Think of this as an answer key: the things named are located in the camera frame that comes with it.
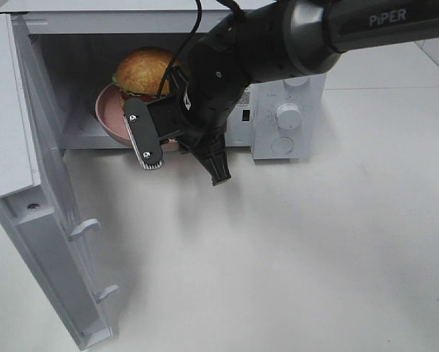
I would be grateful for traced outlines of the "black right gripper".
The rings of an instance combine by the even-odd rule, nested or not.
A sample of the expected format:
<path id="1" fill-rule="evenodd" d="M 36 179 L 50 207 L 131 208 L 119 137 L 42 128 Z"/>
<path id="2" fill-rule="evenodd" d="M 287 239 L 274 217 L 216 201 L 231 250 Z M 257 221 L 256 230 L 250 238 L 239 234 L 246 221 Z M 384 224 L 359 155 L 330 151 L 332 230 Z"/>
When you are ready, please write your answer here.
<path id="1" fill-rule="evenodd" d="M 187 75 L 175 66 L 169 72 L 169 118 L 178 141 L 218 186 L 231 178 L 225 125 L 234 108 L 234 67 L 197 65 Z"/>

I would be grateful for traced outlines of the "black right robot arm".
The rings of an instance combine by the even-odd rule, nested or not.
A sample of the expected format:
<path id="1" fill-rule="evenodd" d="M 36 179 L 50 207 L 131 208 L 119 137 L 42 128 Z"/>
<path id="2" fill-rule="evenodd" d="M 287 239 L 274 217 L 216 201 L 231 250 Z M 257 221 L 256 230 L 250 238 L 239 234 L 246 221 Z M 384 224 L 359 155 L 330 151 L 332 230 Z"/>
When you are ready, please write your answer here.
<path id="1" fill-rule="evenodd" d="M 228 115 L 251 84 L 326 73 L 347 51 L 439 37 L 439 1 L 276 1 L 234 13 L 189 52 L 179 143 L 213 184 L 230 178 Z"/>

